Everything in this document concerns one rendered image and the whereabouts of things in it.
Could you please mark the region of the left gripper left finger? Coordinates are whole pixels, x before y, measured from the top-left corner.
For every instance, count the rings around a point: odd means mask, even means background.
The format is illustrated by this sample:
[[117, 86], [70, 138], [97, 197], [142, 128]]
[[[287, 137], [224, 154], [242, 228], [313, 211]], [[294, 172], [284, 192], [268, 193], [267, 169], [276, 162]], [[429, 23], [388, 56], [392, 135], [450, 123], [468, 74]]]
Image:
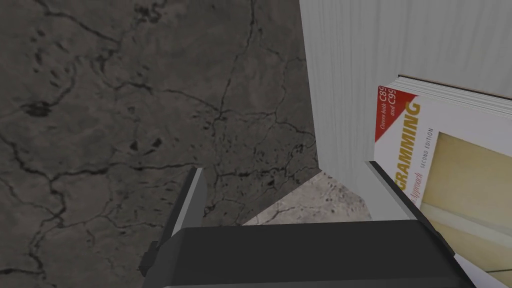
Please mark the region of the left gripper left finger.
[[204, 168], [191, 168], [162, 230], [162, 244], [179, 230], [202, 225], [207, 192]]

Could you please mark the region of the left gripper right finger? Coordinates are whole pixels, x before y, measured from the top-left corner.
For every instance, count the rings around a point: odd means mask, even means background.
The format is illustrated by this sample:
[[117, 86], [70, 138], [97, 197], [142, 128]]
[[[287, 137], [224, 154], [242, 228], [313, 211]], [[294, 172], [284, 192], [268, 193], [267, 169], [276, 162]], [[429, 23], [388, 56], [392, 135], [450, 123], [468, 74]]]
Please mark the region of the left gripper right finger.
[[454, 256], [456, 253], [444, 239], [444, 237], [432, 226], [430, 221], [420, 211], [420, 209], [407, 197], [407, 195], [398, 187], [398, 185], [387, 175], [384, 169], [376, 161], [366, 161], [367, 166], [376, 174], [379, 180], [382, 180], [384, 187], [390, 189], [390, 195], [400, 205], [410, 219], [418, 220], [430, 231], [445, 249]]

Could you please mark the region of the white book with red corner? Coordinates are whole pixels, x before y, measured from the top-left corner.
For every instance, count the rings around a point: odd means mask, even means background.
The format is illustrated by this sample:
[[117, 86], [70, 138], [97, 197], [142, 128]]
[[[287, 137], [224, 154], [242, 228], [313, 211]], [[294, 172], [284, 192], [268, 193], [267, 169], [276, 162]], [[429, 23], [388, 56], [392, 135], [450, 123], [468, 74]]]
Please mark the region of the white book with red corner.
[[399, 76], [374, 160], [466, 262], [512, 288], [512, 97]]

